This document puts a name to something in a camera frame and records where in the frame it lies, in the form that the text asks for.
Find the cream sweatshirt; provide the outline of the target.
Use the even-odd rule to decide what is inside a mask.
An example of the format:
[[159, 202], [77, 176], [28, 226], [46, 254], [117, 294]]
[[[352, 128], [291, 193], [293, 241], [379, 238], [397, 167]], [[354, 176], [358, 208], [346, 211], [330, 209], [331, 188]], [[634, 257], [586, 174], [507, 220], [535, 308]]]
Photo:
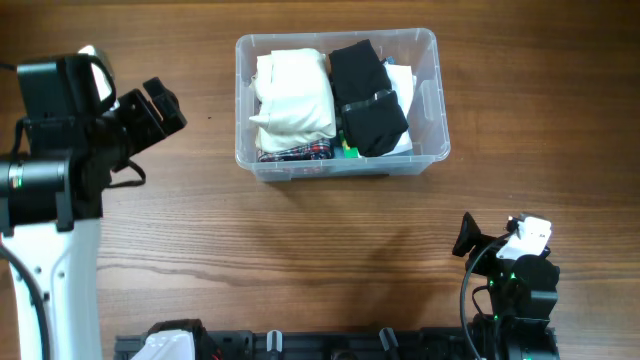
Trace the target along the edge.
[[260, 102], [259, 112], [249, 117], [259, 150], [281, 152], [336, 135], [325, 54], [301, 48], [261, 55], [251, 87]]

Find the black garment with tape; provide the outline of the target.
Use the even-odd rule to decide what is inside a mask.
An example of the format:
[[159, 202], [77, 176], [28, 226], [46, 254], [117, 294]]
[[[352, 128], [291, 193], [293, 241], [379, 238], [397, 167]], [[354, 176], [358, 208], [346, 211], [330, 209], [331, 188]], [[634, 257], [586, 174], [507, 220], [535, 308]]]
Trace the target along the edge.
[[408, 128], [398, 95], [368, 39], [329, 54], [334, 101], [347, 144], [364, 157], [392, 151]]

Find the red plaid shirt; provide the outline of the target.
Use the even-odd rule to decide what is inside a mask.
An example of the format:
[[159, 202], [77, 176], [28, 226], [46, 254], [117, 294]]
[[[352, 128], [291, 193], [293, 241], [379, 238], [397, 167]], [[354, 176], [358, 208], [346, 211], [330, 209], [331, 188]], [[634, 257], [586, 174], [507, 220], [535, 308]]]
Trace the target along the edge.
[[325, 160], [333, 157], [334, 150], [331, 141], [327, 138], [278, 152], [258, 152], [259, 162]]

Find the white printed t-shirt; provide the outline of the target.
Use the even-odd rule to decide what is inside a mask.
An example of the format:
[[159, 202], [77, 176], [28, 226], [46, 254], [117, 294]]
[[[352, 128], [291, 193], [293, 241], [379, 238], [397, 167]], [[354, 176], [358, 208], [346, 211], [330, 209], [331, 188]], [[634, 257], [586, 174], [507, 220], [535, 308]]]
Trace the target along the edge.
[[376, 92], [370, 99], [340, 108], [346, 117], [339, 132], [342, 156], [347, 159], [405, 155], [412, 152], [408, 114], [416, 77], [411, 67], [383, 65], [391, 89]]

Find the blue denim jeans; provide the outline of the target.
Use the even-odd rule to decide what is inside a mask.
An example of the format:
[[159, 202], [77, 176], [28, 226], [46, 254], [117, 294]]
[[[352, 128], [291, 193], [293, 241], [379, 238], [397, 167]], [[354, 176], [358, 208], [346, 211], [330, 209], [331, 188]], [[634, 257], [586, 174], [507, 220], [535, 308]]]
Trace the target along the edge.
[[[417, 77], [412, 73], [409, 65], [398, 65], [393, 57], [387, 57], [382, 60], [386, 73], [390, 79], [392, 89], [396, 92], [398, 104], [401, 107], [405, 118], [408, 118], [411, 103], [414, 98]], [[334, 147], [336, 158], [361, 158], [356, 148], [350, 148], [344, 139], [342, 131], [338, 132], [338, 136], [331, 140]], [[393, 155], [411, 155], [412, 140], [410, 132], [405, 131], [399, 138], [393, 150], [385, 153], [385, 156]]]

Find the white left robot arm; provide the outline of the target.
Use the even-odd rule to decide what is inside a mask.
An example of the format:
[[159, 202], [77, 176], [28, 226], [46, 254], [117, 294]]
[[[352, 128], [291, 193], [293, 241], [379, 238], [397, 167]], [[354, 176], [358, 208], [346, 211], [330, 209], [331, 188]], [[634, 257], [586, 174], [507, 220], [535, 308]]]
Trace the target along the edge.
[[1, 256], [24, 359], [98, 359], [102, 194], [134, 156], [182, 130], [158, 78], [119, 93], [94, 46], [15, 67], [25, 115], [1, 158]]

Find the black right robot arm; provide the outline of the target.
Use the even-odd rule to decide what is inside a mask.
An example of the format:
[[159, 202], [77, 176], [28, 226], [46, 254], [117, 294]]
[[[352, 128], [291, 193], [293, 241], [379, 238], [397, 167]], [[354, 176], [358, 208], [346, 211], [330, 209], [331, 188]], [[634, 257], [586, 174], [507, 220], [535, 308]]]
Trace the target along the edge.
[[[538, 360], [560, 357], [550, 315], [558, 301], [560, 268], [548, 260], [550, 221], [531, 214], [510, 217], [505, 233], [482, 233], [470, 213], [462, 218], [452, 254], [464, 257], [459, 316], [473, 359]], [[469, 322], [466, 295], [473, 274], [486, 279], [490, 314], [481, 309]]]

